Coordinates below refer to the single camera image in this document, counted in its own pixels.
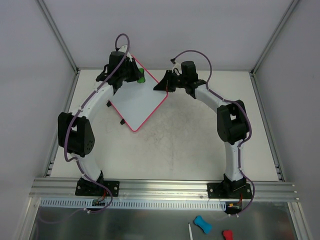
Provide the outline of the pink framed whiteboard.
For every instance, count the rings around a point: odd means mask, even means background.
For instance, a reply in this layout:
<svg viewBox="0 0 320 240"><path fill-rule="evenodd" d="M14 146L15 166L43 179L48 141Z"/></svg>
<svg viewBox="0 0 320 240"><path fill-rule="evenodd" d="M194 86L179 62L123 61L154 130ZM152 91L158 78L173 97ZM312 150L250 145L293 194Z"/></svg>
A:
<svg viewBox="0 0 320 240"><path fill-rule="evenodd" d="M137 132L168 97L166 91L153 90L157 79L138 60L135 62L138 68L144 69L145 82L124 82L109 100L133 132Z"/></svg>

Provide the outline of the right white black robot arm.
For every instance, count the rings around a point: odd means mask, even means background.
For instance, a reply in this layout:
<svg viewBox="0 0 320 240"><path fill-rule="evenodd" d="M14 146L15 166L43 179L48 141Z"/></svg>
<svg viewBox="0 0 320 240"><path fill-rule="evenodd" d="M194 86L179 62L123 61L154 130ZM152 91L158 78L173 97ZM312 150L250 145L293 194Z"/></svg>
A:
<svg viewBox="0 0 320 240"><path fill-rule="evenodd" d="M216 113L217 133L224 142L226 169L223 180L208 190L209 197L239 198L247 193L247 178L243 170L242 150L252 135L245 105L241 100L228 100L214 92L209 82L199 79L193 61L181 63L181 69L167 70L155 91L173 93L177 88L206 104Z"/></svg>

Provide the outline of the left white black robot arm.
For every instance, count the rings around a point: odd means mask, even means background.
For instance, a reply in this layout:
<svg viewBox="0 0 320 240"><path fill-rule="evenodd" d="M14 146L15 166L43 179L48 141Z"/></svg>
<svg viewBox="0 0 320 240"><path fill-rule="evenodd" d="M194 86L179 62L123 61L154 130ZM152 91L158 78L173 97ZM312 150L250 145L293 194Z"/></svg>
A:
<svg viewBox="0 0 320 240"><path fill-rule="evenodd" d="M137 82L143 77L135 59L117 49L110 53L108 64L96 77L96 84L84 102L72 112L59 114L58 145L63 148L65 161L75 162L81 173L76 195L98 196L108 193L103 172L92 154L95 136L91 122L124 82Z"/></svg>

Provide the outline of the green bone-shaped eraser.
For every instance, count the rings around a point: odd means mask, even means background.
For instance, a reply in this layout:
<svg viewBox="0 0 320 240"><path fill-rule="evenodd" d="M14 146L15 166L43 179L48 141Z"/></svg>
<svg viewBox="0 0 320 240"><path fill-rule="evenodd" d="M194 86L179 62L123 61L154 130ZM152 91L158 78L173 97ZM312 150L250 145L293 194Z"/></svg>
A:
<svg viewBox="0 0 320 240"><path fill-rule="evenodd" d="M137 80L137 83L142 84L146 81L145 79L145 69L139 68L139 79Z"/></svg>

